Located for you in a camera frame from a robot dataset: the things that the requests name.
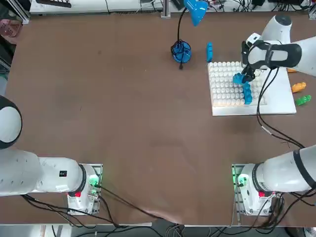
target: green peg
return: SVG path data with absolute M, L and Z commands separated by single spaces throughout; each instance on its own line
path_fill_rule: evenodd
M 311 99 L 312 99 L 311 95 L 305 95 L 305 96 L 302 96 L 301 98 L 298 98 L 297 100 L 295 100 L 295 104 L 297 106 L 300 106 L 300 105 L 303 105 L 303 104 L 309 102 Z

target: blue block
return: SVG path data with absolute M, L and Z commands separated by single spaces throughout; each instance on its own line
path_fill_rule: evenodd
M 248 82 L 246 82 L 243 86 L 243 95 L 245 98 L 245 105 L 250 105 L 252 102 L 252 96 L 251 96 L 251 90 L 250 85 Z
M 213 45 L 211 42 L 207 43 L 206 46 L 206 61 L 208 63 L 212 62 L 213 59 Z
M 233 83 L 236 84 L 242 84 L 242 79 L 243 79 L 244 75 L 241 73 L 237 73 L 233 76 Z
M 251 95 L 245 97 L 245 105 L 250 105 L 251 102 L 252 102 L 252 96 Z

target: blue object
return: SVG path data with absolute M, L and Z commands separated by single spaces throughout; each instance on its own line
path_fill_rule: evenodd
M 248 82 L 246 82 L 243 86 L 243 95 L 245 98 L 245 105 L 250 105 L 252 102 L 252 96 L 251 96 L 251 90 L 250 85 Z
M 212 62 L 213 59 L 213 45 L 211 42 L 207 43 L 206 46 L 206 61 L 208 63 Z
M 202 0 L 184 0 L 184 6 L 191 14 L 193 25 L 197 26 L 206 13 L 208 3 Z
M 172 47 L 172 56 L 177 63 L 187 63 L 192 55 L 191 47 L 188 43 L 182 41 Z
M 241 73 L 236 73 L 234 76 L 233 76 L 233 83 L 236 83 L 236 84 L 242 84 L 242 79 L 245 75 L 241 74 Z

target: brown table surface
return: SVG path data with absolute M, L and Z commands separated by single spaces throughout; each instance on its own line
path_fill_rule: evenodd
M 289 15 L 292 41 L 314 36 L 316 24 L 307 15 Z M 255 116 L 212 116 L 205 47 L 213 43 L 214 62 L 239 61 L 241 42 L 261 33 L 272 16 L 207 14 L 194 28 L 186 14 L 181 38 L 193 55 L 182 71 L 170 55 L 177 15 L 168 20 L 158 13 L 32 18 L 20 35 L 7 88 L 23 115 L 16 147 L 102 163 L 103 185 L 169 221 L 229 225 L 232 163 L 265 161 L 294 147 L 261 130 Z M 290 75 L 291 84 L 300 81 L 308 84 L 300 95 L 314 96 L 316 80 Z M 266 119 L 306 146 L 316 143 L 313 100 L 295 115 Z M 65 194 L 35 196 L 66 205 Z M 152 220 L 106 198 L 120 223 Z M 291 200 L 286 197 L 286 206 Z M 21 197 L 1 197 L 0 209 L 5 213 L 0 223 L 65 222 Z M 107 216 L 104 209 L 100 216 Z M 253 220 L 242 217 L 242 225 Z M 299 203 L 282 224 L 315 226 L 315 210 Z

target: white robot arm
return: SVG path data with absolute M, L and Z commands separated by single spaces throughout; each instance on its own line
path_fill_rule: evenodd
M 242 62 L 247 65 L 244 74 L 250 81 L 256 69 L 292 68 L 316 76 L 316 37 L 291 43 L 292 21 L 287 16 L 274 16 L 262 35 L 253 33 L 242 44 Z
M 17 106 L 0 96 L 0 197 L 67 193 L 69 208 L 89 214 L 98 210 L 100 190 L 94 185 L 99 185 L 100 181 L 94 167 L 69 158 L 38 157 L 30 152 L 8 149 L 21 131 L 22 116 Z
M 245 72 L 276 67 L 293 68 L 316 76 L 316 37 L 290 43 L 292 22 L 274 16 L 262 35 L 252 34 L 242 49 Z M 316 145 L 271 158 L 264 163 L 246 164 L 237 184 L 245 213 L 268 215 L 274 192 L 302 192 L 316 188 Z

